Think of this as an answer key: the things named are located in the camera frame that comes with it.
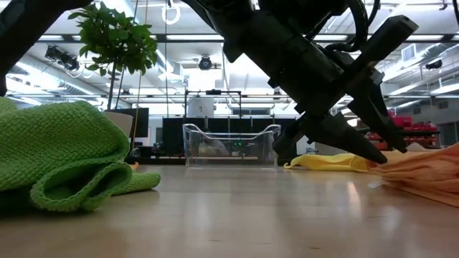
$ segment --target black screen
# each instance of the black screen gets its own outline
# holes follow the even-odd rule
[[[120,114],[132,116],[134,119],[132,122],[130,137],[134,136],[135,129],[136,129],[137,138],[148,137],[148,117],[150,115],[148,108],[139,108],[138,113],[137,113],[137,109],[135,108],[122,109],[122,110],[110,110],[107,112],[120,113]]]

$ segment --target wooden table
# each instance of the wooden table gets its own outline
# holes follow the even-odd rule
[[[0,220],[1,257],[459,257],[459,209],[378,177],[282,169],[143,167],[157,191],[86,215]]]

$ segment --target potted plant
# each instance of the potted plant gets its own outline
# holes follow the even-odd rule
[[[127,69],[131,74],[136,71],[144,76],[147,69],[156,64],[157,42],[151,37],[151,25],[140,25],[133,17],[126,17],[124,12],[109,9],[103,1],[100,8],[95,4],[69,15],[68,19],[82,17],[78,22],[81,27],[81,42],[85,44],[80,56],[87,57],[88,52],[98,54],[93,57],[94,64],[87,69],[99,70],[101,76],[107,74],[112,65],[108,110],[111,109],[113,86],[116,71]]]

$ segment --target ceiling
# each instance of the ceiling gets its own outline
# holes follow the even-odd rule
[[[114,4],[117,9],[126,9],[126,13],[134,13],[137,6],[137,20],[140,23],[152,24],[152,34],[214,34],[199,16],[194,13],[185,3],[174,0],[175,9],[166,11],[166,18],[172,20],[176,17],[177,9],[180,10],[180,16],[173,24],[166,24],[163,20],[163,9],[166,5],[164,0],[153,1],[129,1],[129,0],[105,0],[107,5]],[[367,11],[372,10],[373,0],[365,1]],[[373,24],[370,26],[370,33],[374,33],[377,28],[390,16],[404,14],[416,22],[420,28],[417,34],[456,34],[459,31],[456,24],[453,6],[451,0],[445,3],[448,7],[440,10],[443,5],[441,0],[382,0],[382,7],[376,16]],[[0,9],[7,5],[8,1],[0,1]],[[68,20],[67,17],[72,11],[66,11],[46,32],[45,35],[52,34],[78,34],[79,29],[76,27],[75,20]],[[343,15],[330,19],[322,28],[321,34],[353,34],[355,31],[354,21],[349,11]],[[46,69],[43,73],[49,73],[51,76],[60,81],[71,82],[70,87],[83,89],[81,94],[87,94],[89,91],[95,95],[103,95],[108,92],[107,83],[110,82],[110,76],[101,77],[98,73],[89,72],[81,68],[77,72],[67,72],[58,64],[51,63],[44,57],[48,46],[57,46],[62,51],[72,55],[78,55],[83,44],[78,42],[37,42],[26,54],[27,65],[30,67]],[[400,95],[431,95],[432,91],[445,85],[455,84],[456,67],[459,60],[459,49],[455,49],[455,44],[442,44],[435,46],[433,43],[416,44],[416,55],[409,61],[403,62],[402,50],[411,47],[412,44],[402,44],[396,51],[391,53],[385,60],[379,63],[377,68],[387,74],[386,80],[382,85],[384,94]],[[250,95],[273,94],[274,90],[268,85],[268,76],[257,67],[245,55],[241,56],[235,63],[230,64],[222,53],[222,43],[219,42],[174,42],[159,43],[158,54],[164,56],[165,63],[168,63],[168,73],[159,66],[149,70],[145,77],[140,77],[138,73],[130,75],[128,72],[123,76],[122,89],[133,92],[140,92],[142,95],[183,95],[185,87],[190,90],[208,90],[210,88],[228,90],[241,90]],[[354,53],[353,57],[358,57],[359,53]],[[209,56],[213,63],[217,64],[216,69],[208,72],[202,72],[197,68],[197,62],[202,56]],[[90,54],[88,58],[79,57],[81,67],[90,65]],[[436,70],[427,70],[425,65],[429,62],[441,59],[443,67]],[[408,90],[400,90],[406,86],[412,86]],[[119,88],[119,81],[115,82],[115,89]],[[457,93],[454,87],[449,91],[441,94]],[[14,94],[20,95],[21,90],[15,90]],[[51,98],[32,98],[34,101],[47,102]],[[339,103],[339,108],[345,108],[347,100]],[[137,101],[136,98],[123,99],[123,104],[129,106]],[[142,97],[140,102],[147,103],[164,103],[174,102],[182,103],[184,98],[180,97]],[[247,98],[247,102],[256,102],[255,99]],[[272,98],[263,100],[264,102],[274,102]],[[387,105],[397,107],[412,101],[408,99],[390,99]],[[294,105],[289,99],[283,99],[280,103],[286,106],[286,109],[295,113]]]

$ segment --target yellow cloth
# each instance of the yellow cloth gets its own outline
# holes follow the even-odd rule
[[[356,171],[378,174],[386,184],[428,199],[459,207],[459,143],[442,150],[386,151],[379,165],[346,153],[336,156],[303,155],[284,168],[303,166],[315,171]]]

